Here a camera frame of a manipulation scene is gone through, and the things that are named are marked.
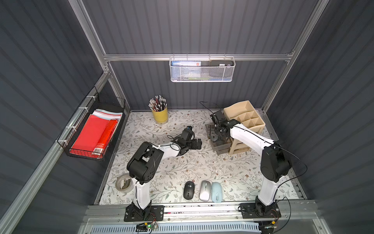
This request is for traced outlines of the beige drawer organizer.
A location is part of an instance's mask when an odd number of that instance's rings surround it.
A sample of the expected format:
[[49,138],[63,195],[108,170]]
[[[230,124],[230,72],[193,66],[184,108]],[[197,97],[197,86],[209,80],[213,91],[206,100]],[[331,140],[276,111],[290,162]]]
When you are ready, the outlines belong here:
[[[223,112],[228,120],[237,120],[246,128],[257,134],[260,134],[266,126],[258,111],[255,110],[249,100],[241,101],[229,107],[226,107],[224,108]],[[251,150],[251,148],[246,146],[244,143],[236,139],[232,139],[232,145],[228,154],[233,155],[249,150]]]

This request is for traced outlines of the black computer mouse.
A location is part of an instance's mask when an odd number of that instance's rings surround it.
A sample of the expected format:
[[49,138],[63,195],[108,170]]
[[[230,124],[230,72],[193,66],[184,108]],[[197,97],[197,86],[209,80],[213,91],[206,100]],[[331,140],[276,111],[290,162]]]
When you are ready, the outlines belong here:
[[195,184],[193,181],[187,181],[184,187],[183,197],[186,200],[192,200],[194,196]]

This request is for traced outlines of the grey computer mouse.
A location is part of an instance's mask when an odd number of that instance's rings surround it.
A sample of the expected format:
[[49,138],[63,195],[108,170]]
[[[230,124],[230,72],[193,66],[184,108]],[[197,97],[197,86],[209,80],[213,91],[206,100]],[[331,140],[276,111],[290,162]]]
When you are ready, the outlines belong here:
[[200,185],[199,199],[201,201],[209,201],[211,193],[211,182],[203,180]]

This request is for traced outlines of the light blue computer mouse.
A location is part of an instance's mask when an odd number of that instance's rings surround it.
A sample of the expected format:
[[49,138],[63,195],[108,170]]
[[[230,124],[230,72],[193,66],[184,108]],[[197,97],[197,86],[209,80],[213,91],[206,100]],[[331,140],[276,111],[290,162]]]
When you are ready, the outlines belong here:
[[211,199],[214,203],[221,203],[223,200],[223,189],[219,182],[213,182],[211,185]]

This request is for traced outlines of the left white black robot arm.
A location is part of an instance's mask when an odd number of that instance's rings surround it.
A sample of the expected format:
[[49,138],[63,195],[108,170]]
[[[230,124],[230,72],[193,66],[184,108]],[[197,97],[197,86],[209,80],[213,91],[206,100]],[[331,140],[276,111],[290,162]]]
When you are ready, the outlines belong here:
[[201,139],[179,139],[163,145],[143,142],[127,164],[127,170],[135,186],[134,205],[145,210],[151,204],[150,182],[163,159],[182,156],[189,150],[202,149]]

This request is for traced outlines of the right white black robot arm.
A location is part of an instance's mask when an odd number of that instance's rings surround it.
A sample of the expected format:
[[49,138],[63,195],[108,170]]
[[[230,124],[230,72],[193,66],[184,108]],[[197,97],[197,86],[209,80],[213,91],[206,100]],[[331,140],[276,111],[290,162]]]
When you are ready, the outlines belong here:
[[225,138],[236,139],[261,156],[260,170],[263,183],[255,199],[255,209],[264,215],[275,205],[275,196],[278,188],[287,182],[286,176],[292,168],[290,157],[281,146],[271,139],[265,138],[248,128],[237,120],[214,120],[214,130],[210,132],[210,139],[218,141]]

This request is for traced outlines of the yellow pen cup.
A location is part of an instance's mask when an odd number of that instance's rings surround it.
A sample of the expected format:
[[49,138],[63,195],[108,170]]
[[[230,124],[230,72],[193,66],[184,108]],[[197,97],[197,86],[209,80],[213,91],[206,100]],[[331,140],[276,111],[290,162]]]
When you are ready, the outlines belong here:
[[167,123],[167,121],[168,121],[168,109],[167,108],[165,108],[163,111],[159,111],[159,112],[152,110],[152,114],[153,114],[154,120],[158,124]]

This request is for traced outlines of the bundle of pens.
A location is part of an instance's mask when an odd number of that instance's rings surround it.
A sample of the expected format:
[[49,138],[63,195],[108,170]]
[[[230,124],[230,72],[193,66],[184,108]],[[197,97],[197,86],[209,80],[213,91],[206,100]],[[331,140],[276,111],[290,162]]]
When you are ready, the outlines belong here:
[[167,108],[167,100],[161,95],[155,96],[150,99],[149,108],[154,112],[161,112]]

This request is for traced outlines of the black device in basket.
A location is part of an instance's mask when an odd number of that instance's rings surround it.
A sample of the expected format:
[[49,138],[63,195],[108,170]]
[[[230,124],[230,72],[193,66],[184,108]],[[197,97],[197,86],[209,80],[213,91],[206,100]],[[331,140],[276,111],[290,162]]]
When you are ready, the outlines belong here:
[[219,66],[234,66],[235,62],[232,60],[210,60],[209,66],[211,67],[219,67]]

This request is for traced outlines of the blue box in basket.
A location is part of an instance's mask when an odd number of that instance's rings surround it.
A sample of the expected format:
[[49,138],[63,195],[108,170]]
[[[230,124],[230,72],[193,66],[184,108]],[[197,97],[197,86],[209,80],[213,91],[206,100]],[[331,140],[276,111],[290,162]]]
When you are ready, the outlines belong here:
[[171,61],[170,75],[172,80],[189,80],[201,77],[201,61]]

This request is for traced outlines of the roll of tape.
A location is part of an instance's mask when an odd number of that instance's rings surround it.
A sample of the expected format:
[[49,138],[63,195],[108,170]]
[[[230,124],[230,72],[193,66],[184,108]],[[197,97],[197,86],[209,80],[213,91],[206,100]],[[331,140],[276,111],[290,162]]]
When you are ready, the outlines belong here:
[[120,175],[115,182],[116,189],[121,193],[129,193],[133,190],[133,182],[129,173]]

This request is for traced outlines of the red folder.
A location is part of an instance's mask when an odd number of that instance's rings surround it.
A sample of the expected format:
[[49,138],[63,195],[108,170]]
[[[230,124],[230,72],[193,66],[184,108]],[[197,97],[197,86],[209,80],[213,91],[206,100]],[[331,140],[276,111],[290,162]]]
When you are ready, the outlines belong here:
[[102,159],[118,123],[119,119],[107,120],[90,115],[69,152],[77,156]]

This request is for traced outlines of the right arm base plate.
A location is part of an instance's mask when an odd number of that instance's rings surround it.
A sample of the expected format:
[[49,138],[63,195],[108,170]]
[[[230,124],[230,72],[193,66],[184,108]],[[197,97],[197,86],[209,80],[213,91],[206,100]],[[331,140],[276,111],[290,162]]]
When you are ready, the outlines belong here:
[[277,203],[273,203],[269,206],[264,206],[261,203],[241,203],[238,206],[238,211],[244,219],[274,218],[278,220],[281,218],[281,213]]

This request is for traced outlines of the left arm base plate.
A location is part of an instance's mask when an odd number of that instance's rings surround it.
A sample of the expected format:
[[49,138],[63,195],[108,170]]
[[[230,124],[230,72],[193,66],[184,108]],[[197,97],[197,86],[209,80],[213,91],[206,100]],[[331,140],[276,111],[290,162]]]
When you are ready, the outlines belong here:
[[162,221],[164,218],[164,208],[162,205],[149,205],[142,210],[135,204],[131,204],[126,207],[124,222]]

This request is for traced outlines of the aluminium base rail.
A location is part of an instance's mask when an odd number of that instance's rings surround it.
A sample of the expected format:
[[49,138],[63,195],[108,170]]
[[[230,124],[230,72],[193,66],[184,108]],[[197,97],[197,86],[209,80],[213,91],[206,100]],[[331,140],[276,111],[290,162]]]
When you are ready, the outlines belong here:
[[[168,203],[163,204],[163,223],[219,222],[242,220],[240,202]],[[281,200],[275,209],[281,213],[279,221],[316,219],[321,217],[314,200]],[[126,204],[88,206],[81,225],[124,224]]]

